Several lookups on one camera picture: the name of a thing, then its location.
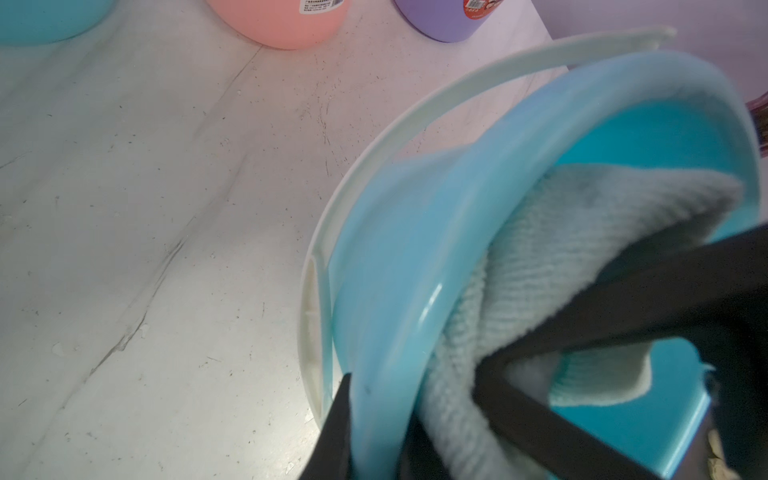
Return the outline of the teal plastic bucket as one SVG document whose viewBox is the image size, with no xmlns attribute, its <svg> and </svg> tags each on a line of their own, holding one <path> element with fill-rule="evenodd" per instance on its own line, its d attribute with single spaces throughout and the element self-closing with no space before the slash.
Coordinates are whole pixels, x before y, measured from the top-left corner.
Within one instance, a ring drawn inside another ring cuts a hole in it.
<svg viewBox="0 0 768 480">
<path fill-rule="evenodd" d="M 411 107 L 350 168 L 310 240 L 297 330 L 320 431 L 352 375 L 350 479 L 398 479 L 453 308 L 498 231 L 553 168 L 715 170 L 737 178 L 743 195 L 698 247 L 761 226 L 750 113 L 719 69 L 663 49 L 672 34 L 578 35 L 501 58 Z M 665 479 L 713 407 L 712 370 L 694 344 L 667 337 L 520 359 L 504 364 L 504 378 Z"/>
<path fill-rule="evenodd" d="M 41 45 L 78 36 L 115 5 L 115 0 L 1 0 L 1 45 Z"/>
</svg>

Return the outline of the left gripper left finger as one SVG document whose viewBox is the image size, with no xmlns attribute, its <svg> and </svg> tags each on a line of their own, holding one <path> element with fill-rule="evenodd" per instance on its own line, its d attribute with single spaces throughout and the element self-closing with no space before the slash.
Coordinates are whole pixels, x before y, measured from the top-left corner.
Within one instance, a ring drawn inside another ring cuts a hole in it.
<svg viewBox="0 0 768 480">
<path fill-rule="evenodd" d="M 350 400 L 351 374 L 345 374 L 333 400 L 314 450 L 299 480 L 351 478 Z"/>
</svg>

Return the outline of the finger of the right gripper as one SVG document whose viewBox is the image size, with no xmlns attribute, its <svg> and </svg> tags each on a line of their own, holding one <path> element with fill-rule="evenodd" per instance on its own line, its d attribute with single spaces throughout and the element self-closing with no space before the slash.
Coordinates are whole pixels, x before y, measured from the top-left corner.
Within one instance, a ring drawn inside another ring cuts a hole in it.
<svg viewBox="0 0 768 480">
<path fill-rule="evenodd" d="M 480 364 L 473 398 L 495 433 L 559 479 L 658 477 L 511 385 L 500 362 Z"/>
<path fill-rule="evenodd" d="M 767 368 L 767 330 L 746 320 L 747 305 L 767 292 L 767 228 L 698 247 L 579 293 L 544 325 L 486 357 L 479 371 L 552 352 L 682 337 L 709 357 L 714 329 L 756 371 Z"/>
</svg>

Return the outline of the mint green microfiber cloth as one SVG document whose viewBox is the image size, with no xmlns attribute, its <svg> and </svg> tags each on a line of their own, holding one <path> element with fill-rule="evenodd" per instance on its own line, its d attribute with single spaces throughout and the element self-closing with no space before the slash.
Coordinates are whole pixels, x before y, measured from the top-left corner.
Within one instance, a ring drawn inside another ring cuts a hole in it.
<svg viewBox="0 0 768 480">
<path fill-rule="evenodd" d="M 427 366 L 417 415 L 455 479 L 543 479 L 475 404 L 475 370 L 587 287 L 702 245 L 741 202 L 707 169 L 574 164 L 550 170 L 476 264 Z"/>
</svg>

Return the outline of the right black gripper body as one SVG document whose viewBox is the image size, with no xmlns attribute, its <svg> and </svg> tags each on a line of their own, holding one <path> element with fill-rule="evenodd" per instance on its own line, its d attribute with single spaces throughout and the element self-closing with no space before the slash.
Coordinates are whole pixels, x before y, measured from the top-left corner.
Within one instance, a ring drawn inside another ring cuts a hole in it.
<svg viewBox="0 0 768 480">
<path fill-rule="evenodd" d="M 713 368 L 705 385 L 728 466 L 743 479 L 765 479 L 767 292 L 713 307 L 691 342 Z"/>
</svg>

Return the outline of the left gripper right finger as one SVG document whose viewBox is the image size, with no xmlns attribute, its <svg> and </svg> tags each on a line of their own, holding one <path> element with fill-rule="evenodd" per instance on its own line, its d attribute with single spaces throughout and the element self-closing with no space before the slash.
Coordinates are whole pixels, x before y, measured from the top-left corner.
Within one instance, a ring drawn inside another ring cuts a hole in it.
<svg viewBox="0 0 768 480">
<path fill-rule="evenodd" d="M 397 478 L 399 480 L 451 480 L 422 423 L 416 415 L 411 417 L 400 454 Z"/>
</svg>

